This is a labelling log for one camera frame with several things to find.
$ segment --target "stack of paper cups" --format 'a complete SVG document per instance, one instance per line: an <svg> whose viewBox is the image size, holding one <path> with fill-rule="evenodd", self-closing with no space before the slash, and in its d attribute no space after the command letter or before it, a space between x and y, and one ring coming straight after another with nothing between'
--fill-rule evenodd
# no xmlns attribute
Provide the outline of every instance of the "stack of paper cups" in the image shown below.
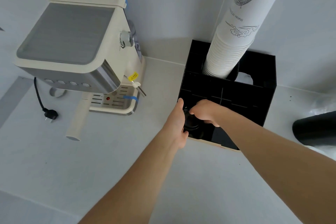
<svg viewBox="0 0 336 224"><path fill-rule="evenodd" d="M263 23L275 0L234 0L212 39L203 73L226 78Z"/></svg>

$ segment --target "forearm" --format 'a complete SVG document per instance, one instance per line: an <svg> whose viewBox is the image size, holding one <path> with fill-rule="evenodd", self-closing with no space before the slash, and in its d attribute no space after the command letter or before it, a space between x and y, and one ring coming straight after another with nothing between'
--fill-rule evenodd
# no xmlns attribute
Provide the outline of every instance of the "forearm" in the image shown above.
<svg viewBox="0 0 336 224"><path fill-rule="evenodd" d="M215 121L303 223L336 219L336 162L226 108Z"/></svg>
<svg viewBox="0 0 336 224"><path fill-rule="evenodd" d="M148 223L177 143L161 131L121 180L86 214L80 224Z"/></svg>

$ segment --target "espresso machine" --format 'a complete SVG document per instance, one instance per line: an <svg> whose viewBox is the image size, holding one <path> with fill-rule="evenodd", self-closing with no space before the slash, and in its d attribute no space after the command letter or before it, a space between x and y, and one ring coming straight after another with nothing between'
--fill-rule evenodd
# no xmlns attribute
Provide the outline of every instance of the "espresso machine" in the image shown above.
<svg viewBox="0 0 336 224"><path fill-rule="evenodd" d="M69 139L80 140L88 111L128 116L145 96L145 58L134 45L126 6L127 0L49 0L16 52L14 64L34 77L83 92Z"/></svg>

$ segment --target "black organizer box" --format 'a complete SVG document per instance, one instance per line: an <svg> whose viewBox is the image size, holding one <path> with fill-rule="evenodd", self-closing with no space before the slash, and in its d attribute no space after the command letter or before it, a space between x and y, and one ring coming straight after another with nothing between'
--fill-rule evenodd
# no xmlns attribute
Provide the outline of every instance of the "black organizer box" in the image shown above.
<svg viewBox="0 0 336 224"><path fill-rule="evenodd" d="M184 108L208 99L263 126L277 86L275 56L252 51L243 55L236 68L252 77L253 85L249 85L233 81L236 77L233 73L237 73L235 69L228 79L202 74L209 47L210 43L196 40L191 43L179 93L179 98L184 100ZM197 131L189 132L189 136L238 149L221 128L215 129L212 124L202 122Z"/></svg>

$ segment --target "yellow label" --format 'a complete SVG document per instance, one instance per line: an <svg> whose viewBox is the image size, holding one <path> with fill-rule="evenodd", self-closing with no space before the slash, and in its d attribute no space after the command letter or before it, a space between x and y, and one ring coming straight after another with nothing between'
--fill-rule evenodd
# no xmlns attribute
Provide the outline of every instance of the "yellow label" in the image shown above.
<svg viewBox="0 0 336 224"><path fill-rule="evenodd" d="M131 76L128 77L128 79L130 81L134 81L138 76L139 74L137 72L134 72Z"/></svg>

